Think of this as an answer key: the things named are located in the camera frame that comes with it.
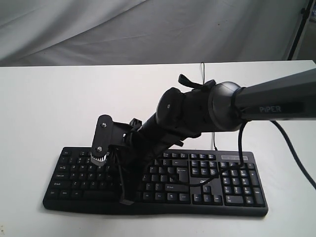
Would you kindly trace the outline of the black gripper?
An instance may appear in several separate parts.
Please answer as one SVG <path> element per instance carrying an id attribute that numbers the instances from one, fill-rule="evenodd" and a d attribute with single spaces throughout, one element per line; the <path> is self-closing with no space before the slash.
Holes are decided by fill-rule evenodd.
<path id="1" fill-rule="evenodd" d="M 121 135 L 121 146 L 110 145 L 114 157 L 111 164 L 119 172 L 121 196 L 119 202 L 132 205 L 142 175 L 151 161 L 173 145 L 183 145 L 183 135 L 158 125 L 155 118 L 144 124 L 133 119 Z"/>

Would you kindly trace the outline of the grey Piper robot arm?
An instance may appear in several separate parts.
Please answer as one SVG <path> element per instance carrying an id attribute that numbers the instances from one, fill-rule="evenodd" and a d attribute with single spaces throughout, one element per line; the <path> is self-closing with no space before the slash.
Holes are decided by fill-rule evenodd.
<path id="1" fill-rule="evenodd" d="M 168 89 L 145 122 L 132 120 L 121 133 L 117 153 L 122 184 L 120 202 L 131 205 L 146 165 L 173 145 L 203 133 L 242 133 L 254 120 L 313 120 L 316 117 L 316 72 L 308 70 L 250 87 L 214 80 L 198 84 L 180 75 L 189 92 Z"/>

